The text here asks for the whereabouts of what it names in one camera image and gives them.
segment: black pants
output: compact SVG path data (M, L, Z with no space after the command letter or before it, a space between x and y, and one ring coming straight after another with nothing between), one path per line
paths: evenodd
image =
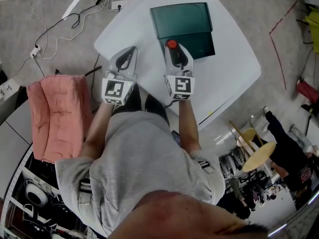
M142 110L142 102L140 96L140 90L137 84L135 84L133 91L127 100L124 106L120 106L113 112L113 115L119 113L126 113L126 112L137 112ZM145 102L145 110L146 112L158 114L161 116L169 125L168 117L165 112L163 105L159 101L157 101L153 96L148 95L146 102Z
M277 141L276 148L270 159L284 168L289 174L298 174L308 164L306 155L299 145L286 134L280 122L271 112L266 113L266 119L269 122L268 130ZM253 139L253 142L258 147L261 147L257 136Z

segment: red button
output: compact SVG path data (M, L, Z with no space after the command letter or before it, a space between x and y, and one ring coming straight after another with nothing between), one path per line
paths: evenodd
M168 46L168 48L176 49L177 48L177 42L175 40L169 40L167 42L167 46Z

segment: person in black clothes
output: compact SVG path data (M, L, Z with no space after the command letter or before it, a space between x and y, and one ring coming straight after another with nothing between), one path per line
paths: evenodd
M289 190L295 192L296 202L303 205L312 194L310 178L313 171L308 158L299 145L286 134L280 122L267 107L264 107L264 113L269 122L268 130L277 142L276 148L270 156L271 165L282 177ZM252 141L261 147L257 136Z

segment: gray floor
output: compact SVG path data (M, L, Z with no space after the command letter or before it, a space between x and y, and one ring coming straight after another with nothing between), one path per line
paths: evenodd
M36 12L47 26L52 26L62 18L66 9L73 0L30 0ZM96 0L80 0L73 12L91 6ZM302 19L301 12L304 6L298 2L286 16L286 12L296 0L220 0L230 14L234 17L239 27L250 42L261 64L262 76L243 94L231 107L214 120L208 127L200 132L201 144L211 148L212 152L219 155L225 154L231 144L216 145L214 141L220 135L224 137L229 132L228 121L231 119L239 126L244 125L251 115L259 114L262 107L268 105L271 110L288 127L295 120L296 112L304 101L295 93L295 82L303 69L305 59L311 45L304 45L303 38L310 41L308 31L303 36L304 29L296 22ZM38 58L38 62L45 75L51 75L55 69L63 74L84 74L93 68L98 53L93 43L106 25L115 17L117 12L106 9L87 17L84 31L72 42L59 40L58 54L52 60ZM272 33L277 47L286 79L285 90L279 62L271 43L269 32L276 23L283 18ZM55 51L55 40L59 36L70 38L79 30L72 30L70 26L76 21L71 17L49 31L49 44L45 57L50 57ZM2 68L8 76L13 75L29 56L37 37L44 31L44 26L27 0L0 1L0 60ZM45 45L45 37L40 41ZM306 67L305 77L313 84L314 54L310 56ZM101 58L100 65L106 68L106 61ZM14 77L21 85L29 85L39 80L42 74L36 63L29 59L23 69ZM96 75L94 95L98 98L101 86L100 72ZM319 73L316 73L315 85L319 84Z

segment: pink cushion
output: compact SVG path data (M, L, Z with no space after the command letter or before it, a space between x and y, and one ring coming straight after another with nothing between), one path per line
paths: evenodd
M53 75L27 87L33 154L54 163L77 157L93 116L85 76Z

